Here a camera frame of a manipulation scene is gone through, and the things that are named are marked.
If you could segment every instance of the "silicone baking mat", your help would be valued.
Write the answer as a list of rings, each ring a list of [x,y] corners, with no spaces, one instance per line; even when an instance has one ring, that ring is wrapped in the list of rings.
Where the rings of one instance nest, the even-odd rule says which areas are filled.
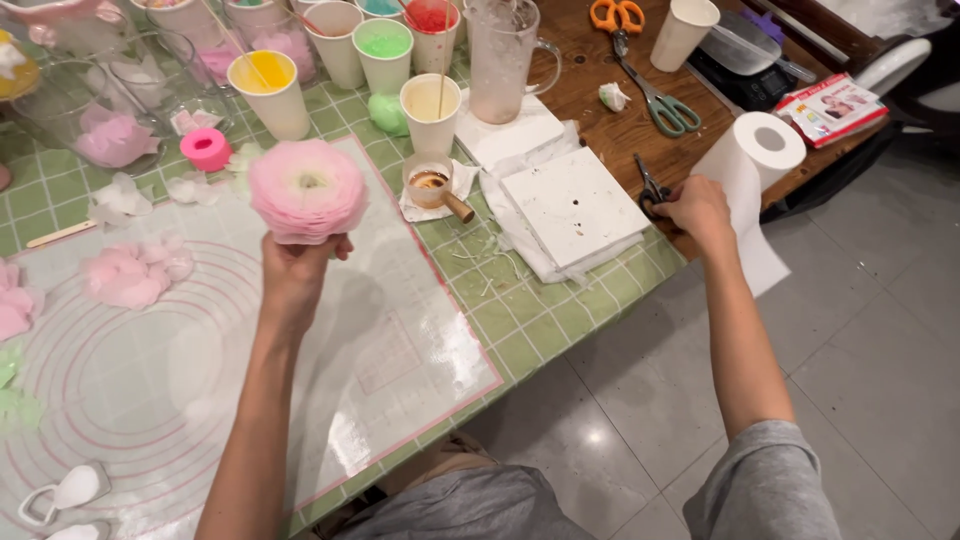
[[[355,137],[371,204],[333,262],[295,374],[289,510],[319,498],[502,382]],[[173,231],[196,265],[153,306],[81,294],[81,258]],[[14,261],[47,307],[22,338],[17,384],[46,405],[38,430],[4,435],[0,538],[107,521],[111,538],[192,538],[235,411],[260,299],[264,227],[246,201],[166,204],[122,230],[82,233]],[[45,530],[16,517],[34,488],[104,463],[112,491]],[[42,499],[45,507],[49,499]]]

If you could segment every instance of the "glass measuring pitcher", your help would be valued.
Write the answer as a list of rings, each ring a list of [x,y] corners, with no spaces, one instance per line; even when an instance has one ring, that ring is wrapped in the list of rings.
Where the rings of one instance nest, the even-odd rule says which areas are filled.
[[[470,40],[470,112],[488,124],[506,124],[520,114],[525,94],[541,94],[560,78],[556,45],[537,37],[540,11],[531,0],[470,0],[464,10]],[[557,58],[545,83],[527,85],[534,49]]]

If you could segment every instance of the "person's hand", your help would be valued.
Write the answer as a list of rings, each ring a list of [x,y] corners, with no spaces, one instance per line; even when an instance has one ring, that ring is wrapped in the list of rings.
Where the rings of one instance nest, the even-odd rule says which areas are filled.
[[[300,339],[313,324],[330,258],[347,260],[353,244],[346,234],[334,234],[318,246],[282,245],[267,233],[262,247],[260,324]]]
[[[736,241],[727,195],[719,182],[704,175],[684,180],[670,193],[667,202],[654,205],[653,211],[673,219],[678,227],[693,236],[701,250]]]

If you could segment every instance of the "green paper ball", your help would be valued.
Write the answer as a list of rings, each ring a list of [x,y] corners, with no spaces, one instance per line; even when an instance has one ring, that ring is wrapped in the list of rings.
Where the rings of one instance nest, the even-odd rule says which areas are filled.
[[[407,117],[403,115],[403,108],[400,106],[400,96],[396,94],[374,94],[370,96],[367,110],[370,111],[370,120],[373,121],[373,124],[387,132],[388,135],[404,136],[410,134]]]

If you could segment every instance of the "paper towel roll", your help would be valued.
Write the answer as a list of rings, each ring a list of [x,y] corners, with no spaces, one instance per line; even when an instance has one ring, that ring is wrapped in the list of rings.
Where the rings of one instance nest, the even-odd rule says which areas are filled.
[[[760,192],[804,157],[804,141],[782,120],[766,112],[747,112],[690,169],[691,175],[705,175],[723,186],[740,263],[755,297],[790,275],[760,230]]]

